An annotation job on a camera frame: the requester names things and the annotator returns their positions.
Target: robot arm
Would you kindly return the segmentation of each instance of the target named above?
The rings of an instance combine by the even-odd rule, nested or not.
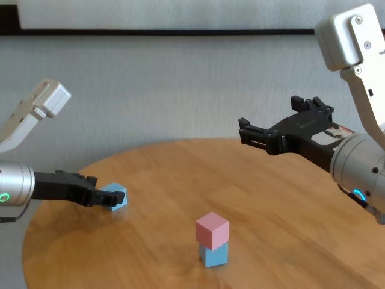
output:
[[[333,107],[319,98],[292,97],[297,111],[270,129],[239,119],[243,144],[271,155],[293,152],[330,173],[338,187],[385,224],[385,41],[370,4],[334,15],[315,30],[322,55],[331,71],[350,88],[365,132],[334,123]]]
[[[70,98],[58,81],[43,79],[1,128],[0,153],[18,147],[39,121],[55,117]]]
[[[43,79],[0,129],[0,153],[18,147],[39,121],[55,117],[70,98],[58,81]],[[96,183],[97,178],[78,173],[34,172],[26,164],[0,161],[0,206],[22,206],[30,199],[66,200],[85,207],[115,207],[123,202],[123,192],[97,190]],[[16,220],[0,217],[0,223]]]

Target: silver cylindrical joint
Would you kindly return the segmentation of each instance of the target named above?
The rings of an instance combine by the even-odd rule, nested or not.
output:
[[[35,187],[35,174],[26,164],[0,161],[0,206],[22,206]]]
[[[355,133],[336,149],[330,174],[341,187],[385,212],[384,164],[384,149],[368,133]]]

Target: wooden table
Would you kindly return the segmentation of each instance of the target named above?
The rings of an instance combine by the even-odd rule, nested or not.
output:
[[[129,206],[43,202],[23,247],[30,289],[385,288],[385,228],[298,155],[177,141],[81,173],[125,186]],[[230,222],[229,263],[206,269],[194,222],[210,211]]]

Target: cable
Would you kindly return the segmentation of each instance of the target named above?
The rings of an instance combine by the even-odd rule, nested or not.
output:
[[[0,217],[0,223],[14,223],[19,220],[27,211],[30,202],[31,201],[29,200],[28,203],[26,203],[23,211],[17,217]]]

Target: green led ring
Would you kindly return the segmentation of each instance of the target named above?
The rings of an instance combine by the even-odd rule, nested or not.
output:
[[[1,203],[6,202],[9,199],[10,199],[10,194],[8,194],[8,193],[0,194],[0,202]]]

